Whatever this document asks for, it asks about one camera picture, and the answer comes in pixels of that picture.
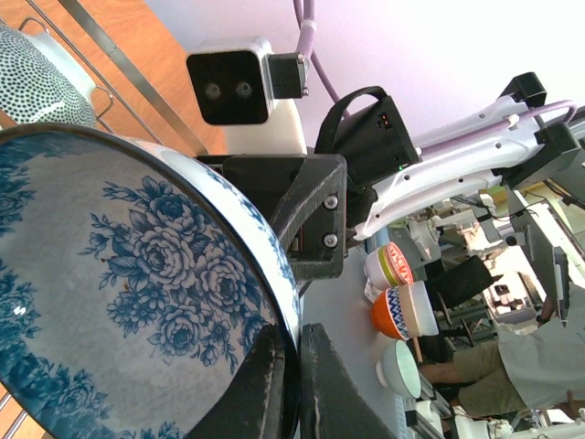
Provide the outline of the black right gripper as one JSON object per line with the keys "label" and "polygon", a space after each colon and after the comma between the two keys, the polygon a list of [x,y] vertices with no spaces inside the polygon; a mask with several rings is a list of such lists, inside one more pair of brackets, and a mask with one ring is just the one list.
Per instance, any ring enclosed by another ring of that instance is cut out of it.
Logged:
{"label": "black right gripper", "polygon": [[355,227],[378,199],[374,188],[351,188],[350,180],[346,192],[346,160],[340,155],[203,155],[197,161],[226,178],[270,220],[297,279],[339,276],[346,241],[364,240]]}

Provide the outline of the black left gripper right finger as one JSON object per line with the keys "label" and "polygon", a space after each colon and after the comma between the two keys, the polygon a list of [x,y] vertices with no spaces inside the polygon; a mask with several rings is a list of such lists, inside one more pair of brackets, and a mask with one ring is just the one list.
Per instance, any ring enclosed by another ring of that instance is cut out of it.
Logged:
{"label": "black left gripper right finger", "polygon": [[357,388],[320,323],[301,337],[302,438],[392,438]]}

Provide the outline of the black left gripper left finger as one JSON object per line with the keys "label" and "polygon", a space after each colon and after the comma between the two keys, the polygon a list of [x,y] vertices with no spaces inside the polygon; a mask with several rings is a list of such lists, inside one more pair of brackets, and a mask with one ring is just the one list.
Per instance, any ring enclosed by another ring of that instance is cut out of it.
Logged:
{"label": "black left gripper left finger", "polygon": [[281,438],[284,366],[279,330],[267,325],[257,335],[223,396],[186,436]]}

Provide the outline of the blue floral white bowl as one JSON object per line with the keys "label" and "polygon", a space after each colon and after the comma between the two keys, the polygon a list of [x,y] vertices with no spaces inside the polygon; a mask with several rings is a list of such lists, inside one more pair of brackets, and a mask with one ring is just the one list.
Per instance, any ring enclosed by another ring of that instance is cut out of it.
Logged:
{"label": "blue floral white bowl", "polygon": [[188,438],[267,325],[301,396],[296,284],[268,221],[172,149],[1,133],[1,381],[56,438]]}

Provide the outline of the grey speckled bowl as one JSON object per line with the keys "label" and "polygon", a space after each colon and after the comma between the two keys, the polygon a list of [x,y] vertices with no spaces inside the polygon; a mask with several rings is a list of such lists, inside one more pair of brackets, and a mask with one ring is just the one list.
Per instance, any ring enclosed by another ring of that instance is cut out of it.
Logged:
{"label": "grey speckled bowl", "polygon": [[50,34],[1,26],[1,111],[15,123],[95,128],[96,84]]}

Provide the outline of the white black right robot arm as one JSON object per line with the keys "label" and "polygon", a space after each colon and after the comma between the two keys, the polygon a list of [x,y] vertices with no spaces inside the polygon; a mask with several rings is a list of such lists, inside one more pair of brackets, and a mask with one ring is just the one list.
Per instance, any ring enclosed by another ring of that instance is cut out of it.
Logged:
{"label": "white black right robot arm", "polygon": [[276,150],[203,158],[272,225],[298,282],[341,274],[349,247],[389,223],[501,183],[522,187],[571,164],[577,106],[549,103],[537,75],[514,77],[488,107],[411,139],[380,87],[325,116],[308,154]]}

